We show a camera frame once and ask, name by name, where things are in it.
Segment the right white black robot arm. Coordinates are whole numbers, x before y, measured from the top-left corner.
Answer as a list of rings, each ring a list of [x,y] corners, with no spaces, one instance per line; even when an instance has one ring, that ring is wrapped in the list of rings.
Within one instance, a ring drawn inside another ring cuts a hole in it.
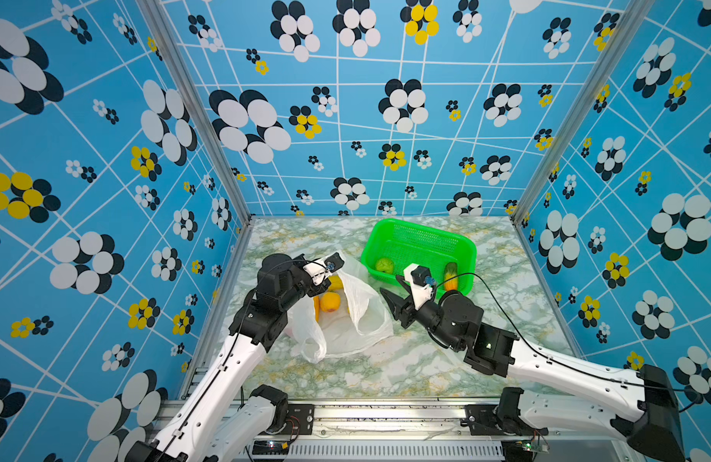
[[[685,460],[678,401],[662,369],[611,368],[548,350],[485,323],[483,309],[457,291],[440,300],[429,291],[409,291],[403,298],[384,289],[381,295],[402,327],[418,323],[437,344],[463,353],[473,370],[540,383],[567,395],[556,400],[518,387],[506,389],[494,411],[499,430],[515,435],[540,434],[550,427],[598,432],[659,461]]]

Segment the green round fruit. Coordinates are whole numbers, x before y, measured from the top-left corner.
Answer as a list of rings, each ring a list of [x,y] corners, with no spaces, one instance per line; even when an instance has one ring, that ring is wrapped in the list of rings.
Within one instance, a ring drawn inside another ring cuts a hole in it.
[[[385,273],[386,275],[393,275],[395,264],[390,258],[382,257],[375,263],[375,270],[379,273]]]

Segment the yellow mango fruit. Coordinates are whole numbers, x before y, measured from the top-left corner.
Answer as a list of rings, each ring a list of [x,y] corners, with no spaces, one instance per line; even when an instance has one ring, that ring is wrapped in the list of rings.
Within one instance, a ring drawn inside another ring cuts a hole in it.
[[[332,275],[328,278],[328,281],[330,283],[330,286],[328,288],[329,292],[333,291],[343,291],[344,290],[344,284],[342,279],[338,275]]]

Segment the orange green papaya fruit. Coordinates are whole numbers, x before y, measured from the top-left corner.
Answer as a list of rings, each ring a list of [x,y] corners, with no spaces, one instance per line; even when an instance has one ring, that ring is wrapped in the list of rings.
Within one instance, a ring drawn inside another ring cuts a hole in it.
[[[459,271],[455,262],[446,265],[443,277],[443,288],[446,292],[459,290]]]

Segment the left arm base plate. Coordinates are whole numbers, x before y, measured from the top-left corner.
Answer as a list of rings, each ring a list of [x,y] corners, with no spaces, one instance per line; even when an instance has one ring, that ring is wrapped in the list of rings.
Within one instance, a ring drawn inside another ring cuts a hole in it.
[[[276,437],[311,435],[314,426],[315,405],[290,403],[284,417],[276,415],[273,426],[260,433]]]

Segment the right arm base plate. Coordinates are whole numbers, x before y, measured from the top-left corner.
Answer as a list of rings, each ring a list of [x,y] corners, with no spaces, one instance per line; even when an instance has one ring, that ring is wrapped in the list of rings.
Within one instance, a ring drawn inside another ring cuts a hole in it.
[[[547,436],[547,427],[536,429],[527,425],[515,411],[500,416],[499,405],[469,404],[464,408],[465,417],[461,421],[472,436]]]

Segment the white plastic bag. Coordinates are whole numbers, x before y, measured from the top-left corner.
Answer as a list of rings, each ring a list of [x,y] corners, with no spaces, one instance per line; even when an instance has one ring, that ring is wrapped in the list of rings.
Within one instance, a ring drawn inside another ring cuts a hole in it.
[[[303,298],[287,313],[284,333],[293,339],[295,354],[312,364],[325,359],[363,353],[394,334],[391,315],[382,297],[367,282],[368,271],[345,252],[338,275],[344,284],[342,304],[334,313],[324,313],[317,298]]]

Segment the small orange yellow fruit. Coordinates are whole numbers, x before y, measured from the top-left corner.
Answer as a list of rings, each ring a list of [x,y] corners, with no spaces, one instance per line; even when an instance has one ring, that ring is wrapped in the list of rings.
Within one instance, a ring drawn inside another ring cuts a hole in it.
[[[319,296],[319,308],[324,313],[334,313],[341,307],[342,300],[337,292],[327,292]]]

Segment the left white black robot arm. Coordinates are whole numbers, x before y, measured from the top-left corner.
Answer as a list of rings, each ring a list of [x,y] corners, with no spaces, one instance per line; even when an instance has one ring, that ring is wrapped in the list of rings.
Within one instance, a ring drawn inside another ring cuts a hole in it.
[[[288,310],[302,298],[330,288],[344,261],[338,253],[311,261],[303,255],[265,257],[251,289],[230,325],[230,334],[203,379],[174,418],[149,442],[137,442],[128,461],[232,461],[264,431],[286,423],[288,396],[260,386],[230,414],[249,375],[288,324]]]

